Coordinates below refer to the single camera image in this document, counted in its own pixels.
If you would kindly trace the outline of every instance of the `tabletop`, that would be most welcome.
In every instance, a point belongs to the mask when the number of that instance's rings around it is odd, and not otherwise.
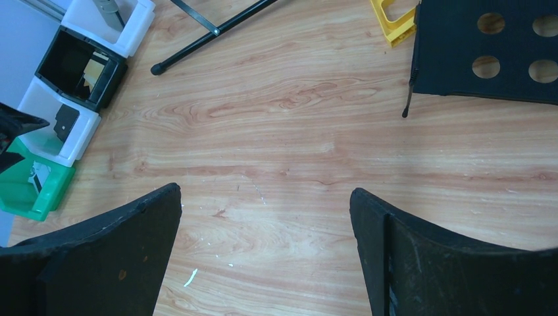
[[[414,37],[391,49],[366,0],[278,1],[155,77],[207,32],[155,2],[66,199],[10,244],[176,182],[155,315],[370,315],[357,187],[483,241],[558,246],[555,106],[417,94],[401,118]],[[253,0],[187,2],[217,25]]]

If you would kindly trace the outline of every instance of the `black metal rod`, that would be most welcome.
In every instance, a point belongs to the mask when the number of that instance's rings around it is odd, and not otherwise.
[[[213,23],[209,22],[203,15],[199,14],[196,10],[194,10],[191,6],[184,3],[182,0],[170,0],[174,3],[177,7],[181,8],[184,12],[190,15],[194,20],[198,23],[203,25],[208,31],[215,33],[215,35],[219,35],[219,29],[213,25]]]
[[[204,36],[199,38],[197,41],[195,41],[192,44],[186,46],[185,48],[183,48],[182,50],[180,50],[179,52],[177,52],[173,56],[164,60],[163,62],[153,65],[153,67],[151,67],[151,73],[154,74],[155,76],[158,76],[158,75],[164,73],[169,67],[178,63],[179,61],[184,59],[186,56],[192,54],[194,51],[197,51],[198,49],[203,47],[205,44],[209,43],[210,41],[213,41],[214,39],[216,39],[220,35],[223,35],[227,31],[231,30],[233,27],[235,27],[238,24],[246,21],[248,18],[250,18],[254,14],[260,12],[261,10],[267,8],[268,6],[272,5],[275,2],[277,2],[277,0],[260,0],[260,1],[258,1],[257,3],[255,3],[254,5],[249,7],[248,9],[246,9],[246,10],[242,11],[241,13],[237,14],[234,18],[231,18],[230,20],[221,24],[219,26],[219,31],[220,31],[219,35],[215,35],[214,33],[205,34]]]

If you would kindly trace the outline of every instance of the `storage bin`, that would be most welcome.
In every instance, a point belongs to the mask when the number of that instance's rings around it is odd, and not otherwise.
[[[27,149],[65,167],[82,158],[101,122],[98,113],[61,97],[36,77],[17,109],[50,123],[19,137]]]
[[[128,58],[136,53],[152,23],[155,4],[150,0],[116,0],[116,4],[126,24],[121,32],[105,22],[92,0],[73,0],[62,25]]]
[[[33,155],[19,138],[7,151],[19,153],[24,160],[0,173],[0,209],[44,221],[48,213],[60,204],[76,170]],[[34,163],[40,164],[43,169],[41,176],[44,181],[40,184],[40,192],[36,184],[30,182]]]
[[[124,57],[61,26],[35,76],[66,99],[99,112],[111,102],[127,69]]]

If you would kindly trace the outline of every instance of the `circular hole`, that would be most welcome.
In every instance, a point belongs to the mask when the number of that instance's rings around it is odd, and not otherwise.
[[[545,38],[552,38],[558,35],[558,16],[541,16],[533,22],[533,30]]]
[[[474,74],[482,79],[496,77],[500,73],[500,62],[493,56],[482,56],[472,64]]]
[[[555,61],[536,61],[529,67],[529,75],[541,84],[549,84],[558,79],[558,64]]]
[[[485,34],[498,34],[505,27],[504,17],[499,13],[483,14],[476,23],[478,29]]]

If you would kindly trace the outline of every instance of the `white wall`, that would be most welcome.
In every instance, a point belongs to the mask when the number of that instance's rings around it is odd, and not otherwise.
[[[0,0],[1,102],[19,104],[58,27],[55,20],[18,0]]]

